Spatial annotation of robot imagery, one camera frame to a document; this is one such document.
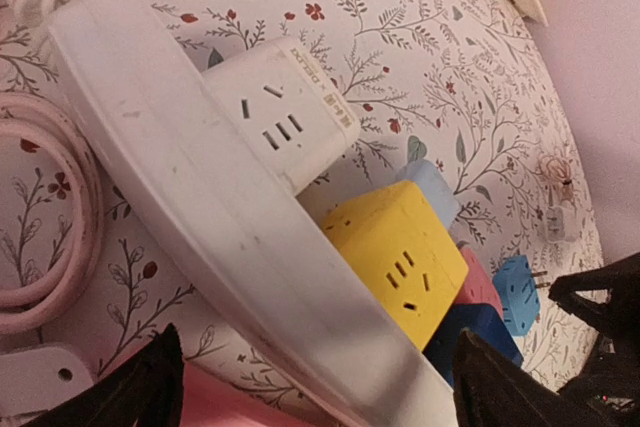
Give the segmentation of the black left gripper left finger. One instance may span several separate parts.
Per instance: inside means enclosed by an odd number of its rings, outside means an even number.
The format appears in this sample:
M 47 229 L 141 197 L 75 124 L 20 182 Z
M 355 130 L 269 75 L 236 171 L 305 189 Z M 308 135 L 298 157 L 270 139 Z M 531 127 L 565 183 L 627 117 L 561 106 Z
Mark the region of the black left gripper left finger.
M 178 426 L 184 359 L 174 324 L 76 397 L 30 420 L 37 426 Z

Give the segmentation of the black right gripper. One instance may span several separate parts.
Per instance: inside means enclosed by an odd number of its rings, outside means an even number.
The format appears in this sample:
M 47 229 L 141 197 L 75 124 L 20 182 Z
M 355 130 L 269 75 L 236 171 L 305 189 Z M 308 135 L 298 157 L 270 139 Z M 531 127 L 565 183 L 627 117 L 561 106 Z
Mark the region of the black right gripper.
M 548 296 L 604 335 L 596 338 L 579 374 L 558 393 L 593 408 L 615 426 L 638 426 L 639 351 L 620 340 L 639 341 L 639 255 L 560 276 Z

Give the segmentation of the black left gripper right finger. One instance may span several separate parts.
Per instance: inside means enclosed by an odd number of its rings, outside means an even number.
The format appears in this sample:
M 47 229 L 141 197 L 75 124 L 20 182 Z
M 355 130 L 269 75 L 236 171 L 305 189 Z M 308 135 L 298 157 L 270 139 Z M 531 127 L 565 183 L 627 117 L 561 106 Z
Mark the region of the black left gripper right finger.
M 593 426 L 595 413 L 548 390 L 468 329 L 452 362 L 460 426 Z

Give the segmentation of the pink triangular power strip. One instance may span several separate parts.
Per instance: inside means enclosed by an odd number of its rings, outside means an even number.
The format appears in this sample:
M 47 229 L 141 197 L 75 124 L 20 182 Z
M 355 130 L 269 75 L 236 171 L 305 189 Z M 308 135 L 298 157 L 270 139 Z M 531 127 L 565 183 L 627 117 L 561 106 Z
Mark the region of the pink triangular power strip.
M 178 426 L 305 426 L 184 362 L 184 403 Z

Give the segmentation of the dark blue cube socket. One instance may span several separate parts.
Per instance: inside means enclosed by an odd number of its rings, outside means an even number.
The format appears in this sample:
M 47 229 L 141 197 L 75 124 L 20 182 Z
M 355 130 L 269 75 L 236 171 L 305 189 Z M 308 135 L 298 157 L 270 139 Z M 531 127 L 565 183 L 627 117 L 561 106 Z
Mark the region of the dark blue cube socket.
M 453 355 L 459 334 L 468 329 L 487 341 L 494 349 L 520 367 L 523 356 L 496 309 L 486 303 L 453 305 L 423 354 L 441 377 L 453 386 Z

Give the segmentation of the pink socket adapter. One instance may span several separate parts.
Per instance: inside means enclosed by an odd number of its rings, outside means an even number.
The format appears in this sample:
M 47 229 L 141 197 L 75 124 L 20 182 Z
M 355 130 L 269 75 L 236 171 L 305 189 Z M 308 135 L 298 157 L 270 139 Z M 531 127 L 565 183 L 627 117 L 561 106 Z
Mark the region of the pink socket adapter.
M 462 247 L 460 253 L 468 267 L 468 274 L 454 304 L 488 304 L 503 318 L 502 302 L 492 278 L 471 248 Z

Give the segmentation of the light blue socket adapter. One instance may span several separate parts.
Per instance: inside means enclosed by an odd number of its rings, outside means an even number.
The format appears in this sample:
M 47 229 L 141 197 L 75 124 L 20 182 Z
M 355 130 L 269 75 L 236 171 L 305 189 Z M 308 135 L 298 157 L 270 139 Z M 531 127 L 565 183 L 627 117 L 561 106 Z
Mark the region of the light blue socket adapter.
M 513 337 L 524 337 L 540 312 L 538 291 L 550 286 L 539 280 L 546 271 L 534 272 L 526 255 L 505 259 L 492 283 L 502 304 L 503 321 Z

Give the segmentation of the small white usb charger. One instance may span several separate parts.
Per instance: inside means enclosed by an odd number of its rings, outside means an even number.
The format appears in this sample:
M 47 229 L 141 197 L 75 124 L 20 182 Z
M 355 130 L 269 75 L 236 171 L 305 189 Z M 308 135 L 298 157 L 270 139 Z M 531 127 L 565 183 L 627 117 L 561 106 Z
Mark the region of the small white usb charger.
M 575 211 L 571 202 L 556 188 L 548 193 L 548 206 L 542 222 L 545 238 L 551 243 L 575 240 Z

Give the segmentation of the large white power adapter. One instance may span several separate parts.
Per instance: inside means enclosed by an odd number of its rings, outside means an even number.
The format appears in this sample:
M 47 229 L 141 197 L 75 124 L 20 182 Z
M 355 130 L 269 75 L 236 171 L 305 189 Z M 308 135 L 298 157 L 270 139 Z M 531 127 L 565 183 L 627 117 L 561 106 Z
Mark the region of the large white power adapter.
M 21 426 L 79 395 L 96 376 L 74 347 L 36 345 L 1 354 L 1 424 Z

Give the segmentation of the yellow cube socket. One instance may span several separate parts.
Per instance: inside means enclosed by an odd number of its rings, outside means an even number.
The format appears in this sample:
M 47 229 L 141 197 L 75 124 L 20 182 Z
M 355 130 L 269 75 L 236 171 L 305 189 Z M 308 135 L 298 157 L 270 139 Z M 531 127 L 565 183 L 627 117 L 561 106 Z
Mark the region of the yellow cube socket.
M 345 201 L 321 229 L 411 342 L 424 350 L 469 267 L 420 187 L 403 180 Z

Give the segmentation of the pale blue cube socket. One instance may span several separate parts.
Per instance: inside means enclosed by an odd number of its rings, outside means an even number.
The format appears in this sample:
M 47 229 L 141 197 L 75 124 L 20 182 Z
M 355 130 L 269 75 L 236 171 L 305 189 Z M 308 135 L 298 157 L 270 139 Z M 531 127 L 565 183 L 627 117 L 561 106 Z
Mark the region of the pale blue cube socket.
M 432 162 L 426 159 L 411 161 L 398 171 L 395 180 L 414 182 L 421 189 L 445 229 L 451 229 L 460 210 L 460 204 L 441 172 Z

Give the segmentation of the long white power strip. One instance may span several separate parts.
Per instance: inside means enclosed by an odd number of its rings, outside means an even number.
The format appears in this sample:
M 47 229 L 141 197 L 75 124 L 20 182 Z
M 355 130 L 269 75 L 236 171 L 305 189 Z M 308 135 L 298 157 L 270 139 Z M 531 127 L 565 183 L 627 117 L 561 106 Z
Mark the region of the long white power strip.
M 45 24 L 105 170 L 199 293 L 347 426 L 452 426 L 453 392 L 260 160 L 143 0 Z

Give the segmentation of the white cube socket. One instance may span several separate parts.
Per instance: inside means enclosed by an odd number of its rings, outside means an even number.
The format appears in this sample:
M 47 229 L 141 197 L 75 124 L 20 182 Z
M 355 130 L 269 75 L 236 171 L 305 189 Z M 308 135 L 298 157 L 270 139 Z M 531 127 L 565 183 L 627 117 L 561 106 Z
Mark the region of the white cube socket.
M 208 68 L 205 84 L 262 161 L 295 195 L 360 135 L 360 121 L 296 38 L 266 41 Z

